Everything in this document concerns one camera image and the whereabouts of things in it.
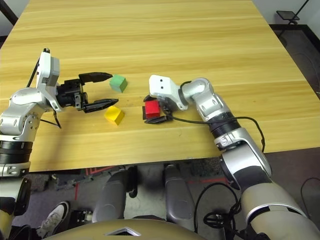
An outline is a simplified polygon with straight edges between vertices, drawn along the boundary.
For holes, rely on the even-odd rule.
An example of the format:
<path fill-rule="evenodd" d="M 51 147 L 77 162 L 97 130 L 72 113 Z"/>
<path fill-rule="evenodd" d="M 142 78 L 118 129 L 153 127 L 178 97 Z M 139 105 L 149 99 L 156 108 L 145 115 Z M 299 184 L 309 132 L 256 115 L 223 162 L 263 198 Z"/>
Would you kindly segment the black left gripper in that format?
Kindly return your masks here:
<path fill-rule="evenodd" d="M 112 74 L 107 72 L 88 72 L 81 73 L 78 77 L 79 79 L 66 80 L 56 87 L 56 99 L 61 107 L 75 107 L 77 110 L 83 109 L 85 113 L 92 113 L 107 109 L 119 101 L 114 98 L 106 98 L 89 103 L 88 95 L 83 91 L 85 83 L 103 82 L 112 78 Z"/>

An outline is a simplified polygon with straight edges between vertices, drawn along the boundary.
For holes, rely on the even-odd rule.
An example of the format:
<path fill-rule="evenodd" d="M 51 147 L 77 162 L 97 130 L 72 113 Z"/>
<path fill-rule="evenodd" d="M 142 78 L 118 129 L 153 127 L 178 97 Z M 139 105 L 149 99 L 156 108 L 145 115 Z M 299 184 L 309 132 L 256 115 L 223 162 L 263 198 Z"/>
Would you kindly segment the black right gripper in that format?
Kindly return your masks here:
<path fill-rule="evenodd" d="M 175 102 L 168 97 L 152 97 L 149 94 L 143 99 L 143 102 L 158 101 L 160 108 L 166 116 L 151 117 L 144 121 L 145 124 L 161 124 L 168 120 L 167 116 L 172 116 L 175 111 Z"/>

